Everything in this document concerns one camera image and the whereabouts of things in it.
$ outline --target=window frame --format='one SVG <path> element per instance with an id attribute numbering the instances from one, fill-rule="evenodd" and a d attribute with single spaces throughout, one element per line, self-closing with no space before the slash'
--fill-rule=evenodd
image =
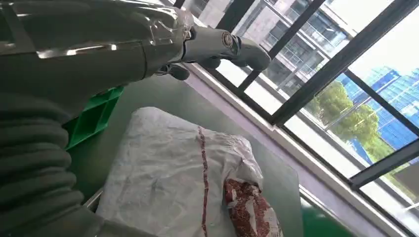
<path id="1" fill-rule="evenodd" d="M 224 16 L 222 17 L 216 28 L 233 31 L 235 26 L 237 26 L 241 18 L 243 18 L 244 14 L 247 12 L 247 10 L 250 8 L 254 1 L 255 0 L 233 1 L 231 3 L 231 7 L 229 7 L 226 10 Z M 269 0 L 262 1 L 266 2 L 268 6 L 270 5 Z M 272 59 L 274 59 L 276 55 L 284 48 L 284 46 L 292 39 L 292 37 L 294 37 L 299 32 L 303 25 L 306 22 L 308 22 L 310 17 L 316 13 L 316 11 L 324 2 L 326 2 L 326 0 L 313 0 L 309 2 L 308 8 L 303 11 L 303 13 L 294 21 L 294 23 L 285 31 L 282 37 L 276 42 L 276 44 L 269 50 L 268 54 Z M 183 3 L 184 0 L 176 0 L 174 6 L 181 8 Z M 305 116 L 301 114 L 300 109 L 303 108 L 311 100 L 311 98 L 313 98 L 317 93 L 323 90 L 323 88 L 326 87 L 329 83 L 331 83 L 337 76 L 339 76 L 341 73 L 345 73 L 367 95 L 374 99 L 392 116 L 399 120 L 406 128 L 408 128 L 416 136 L 419 137 L 419 128 L 417 126 L 410 122 L 404 115 L 402 115 L 392 105 L 385 101 L 378 93 L 376 93 L 371 87 L 369 87 L 364 81 L 362 81 L 359 77 L 357 77 L 353 72 L 351 72 L 348 69 L 349 65 L 353 61 L 355 61 L 362 53 L 368 50 L 395 25 L 397 25 L 414 9 L 416 9 L 418 5 L 419 2 L 417 2 L 416 0 L 394 0 L 358 35 L 352 38 L 348 45 L 346 45 L 339 53 L 332 57 L 329 60 L 329 62 L 323 66 L 323 68 L 321 68 L 316 74 L 313 75 L 313 77 L 308 82 L 306 82 L 300 89 L 298 89 L 294 95 L 292 95 L 286 101 L 284 101 L 284 98 L 278 98 L 281 102 L 283 102 L 283 104 L 273 115 L 270 115 L 268 112 L 266 112 L 259 104 L 257 104 L 244 92 L 254 81 L 260 82 L 263 85 L 263 80 L 261 80 L 258 77 L 261 72 L 251 71 L 251 73 L 240 84 L 240 86 L 236 87 L 217 70 L 203 67 L 214 78 L 216 78 L 217 81 L 223 84 L 227 89 L 229 89 L 233 94 L 235 94 L 239 99 L 241 99 L 246 105 L 248 105 L 252 110 L 254 110 L 259 116 L 261 116 L 271 125 L 277 126 L 282 131 L 290 135 L 290 137 L 292 137 L 299 145 L 305 148 L 317 160 L 319 160 L 323 165 L 325 165 L 329 170 L 331 170 L 353 191 L 357 192 L 360 196 L 362 196 L 375 209 L 377 209 L 387 219 L 394 223 L 404 233 L 412 237 L 415 237 L 416 235 L 413 234 L 409 229 L 407 229 L 389 212 L 387 212 L 381 206 L 379 206 L 369 196 L 363 193 L 360 190 L 360 188 L 372 181 L 377 182 L 379 185 L 380 183 L 382 183 L 382 187 L 388 187 L 387 185 L 384 185 L 384 183 L 379 179 L 379 177 L 387 173 L 388 171 L 398 167 L 399 165 L 414 159 L 416 156 L 419 156 L 419 146 L 417 145 L 419 144 L 419 139 L 388 155 L 379 162 L 372 164 L 368 168 L 363 167 L 362 171 L 355 174 L 351 178 L 346 178 L 333 166 L 331 166 L 324 158 L 318 155 L 318 153 L 315 152 L 311 147 L 309 147 L 304 141 L 302 141 L 298 136 L 296 136 L 292 131 L 286 128 L 285 122 L 287 122 L 294 115 L 299 116 L 300 118 L 304 118 Z M 278 93 L 271 94 L 276 97 L 279 96 Z M 305 119 L 304 122 L 309 124 L 314 123 L 309 119 Z M 345 151 L 344 148 L 340 147 L 337 144 L 337 142 L 334 141 L 331 137 L 326 139 L 332 145 L 336 144 L 336 146 L 334 147 L 337 148 L 342 154 L 345 155 L 345 157 L 351 160 L 355 165 L 362 165 L 351 154 Z M 389 187 L 388 189 L 386 189 L 386 191 L 388 191 L 389 193 L 395 193 Z M 400 201 L 402 204 L 406 204 L 406 201 L 402 200 L 402 198 L 400 198 L 398 201 Z M 419 216 L 418 210 L 413 209 L 413 213 Z"/>

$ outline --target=white plastic bag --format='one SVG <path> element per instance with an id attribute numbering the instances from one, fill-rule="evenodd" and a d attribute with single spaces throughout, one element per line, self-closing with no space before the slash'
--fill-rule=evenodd
<path id="1" fill-rule="evenodd" d="M 230 237 L 227 179 L 262 188 L 249 142 L 156 108 L 132 114 L 97 213 L 159 237 Z"/>

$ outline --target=package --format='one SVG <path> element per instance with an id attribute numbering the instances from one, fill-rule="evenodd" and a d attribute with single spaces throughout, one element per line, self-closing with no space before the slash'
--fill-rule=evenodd
<path id="1" fill-rule="evenodd" d="M 132 114 L 97 213 L 159 237 L 235 236 L 225 181 L 239 180 L 259 192 L 262 179 L 243 137 L 142 108 Z M 232 210 L 235 201 L 229 200 Z"/>
<path id="2" fill-rule="evenodd" d="M 224 187 L 237 237 L 283 237 L 274 209 L 257 186 L 246 181 L 227 179 Z"/>

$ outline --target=gray table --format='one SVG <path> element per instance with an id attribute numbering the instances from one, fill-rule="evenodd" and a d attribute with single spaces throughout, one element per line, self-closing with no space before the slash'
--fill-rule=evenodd
<path id="1" fill-rule="evenodd" d="M 109 121 L 109 127 L 70 150 L 76 188 L 86 198 L 103 186 L 130 114 L 156 107 L 202 127 L 246 137 L 264 176 L 264 196 L 275 209 L 286 237 L 302 237 L 303 224 L 297 173 L 239 127 L 185 82 L 153 77 L 127 86 Z"/>

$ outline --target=green plastic bin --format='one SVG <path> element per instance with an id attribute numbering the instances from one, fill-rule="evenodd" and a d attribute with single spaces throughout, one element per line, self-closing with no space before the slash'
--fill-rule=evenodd
<path id="1" fill-rule="evenodd" d="M 83 112 L 63 125 L 69 134 L 66 150 L 104 130 L 109 117 L 122 94 L 124 87 L 119 86 L 93 96 Z"/>

